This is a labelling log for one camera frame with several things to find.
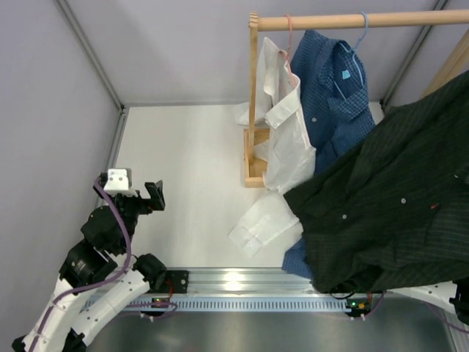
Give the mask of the black pinstripe shirt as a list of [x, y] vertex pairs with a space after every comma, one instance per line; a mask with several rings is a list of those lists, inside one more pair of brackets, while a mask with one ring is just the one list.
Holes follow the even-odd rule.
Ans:
[[368, 293], [467, 278], [467, 73], [390, 111], [284, 198], [321, 293], [342, 282]]

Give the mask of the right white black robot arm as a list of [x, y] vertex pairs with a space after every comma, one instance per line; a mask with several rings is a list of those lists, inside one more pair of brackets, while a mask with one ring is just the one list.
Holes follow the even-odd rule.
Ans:
[[468, 325], [468, 278], [426, 286], [395, 288], [390, 289], [390, 292], [439, 307]]

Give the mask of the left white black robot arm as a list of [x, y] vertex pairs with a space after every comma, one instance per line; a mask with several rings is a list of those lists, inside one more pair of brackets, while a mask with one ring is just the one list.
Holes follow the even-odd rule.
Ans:
[[143, 198], [127, 176], [101, 174], [94, 190], [105, 204], [81, 228], [35, 327], [12, 342], [14, 351], [85, 351], [99, 332], [140, 295], [166, 283], [166, 267], [153, 254], [131, 262], [131, 239], [140, 215], [164, 210], [163, 183], [144, 185]]

